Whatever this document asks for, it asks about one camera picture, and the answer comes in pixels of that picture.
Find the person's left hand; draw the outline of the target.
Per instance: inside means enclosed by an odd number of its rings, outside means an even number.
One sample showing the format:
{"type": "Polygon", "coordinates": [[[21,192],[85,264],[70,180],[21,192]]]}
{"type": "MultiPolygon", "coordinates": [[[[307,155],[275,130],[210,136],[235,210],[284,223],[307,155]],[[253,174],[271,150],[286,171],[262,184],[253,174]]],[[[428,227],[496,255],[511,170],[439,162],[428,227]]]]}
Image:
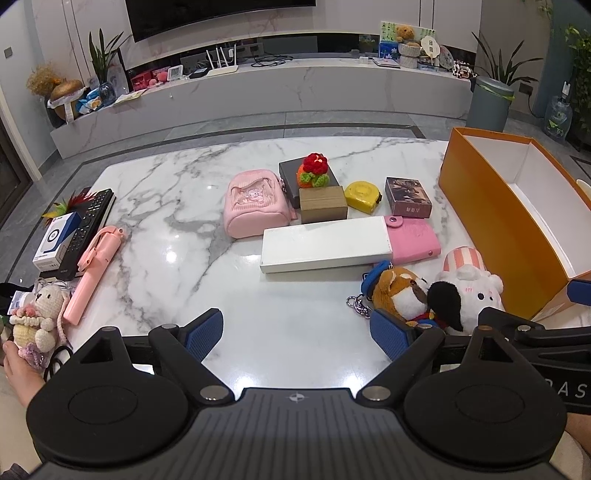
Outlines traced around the person's left hand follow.
{"type": "Polygon", "coordinates": [[[3,344],[4,370],[9,384],[20,403],[27,408],[35,395],[43,388],[42,376],[19,356],[18,347],[12,341],[3,344]]]}

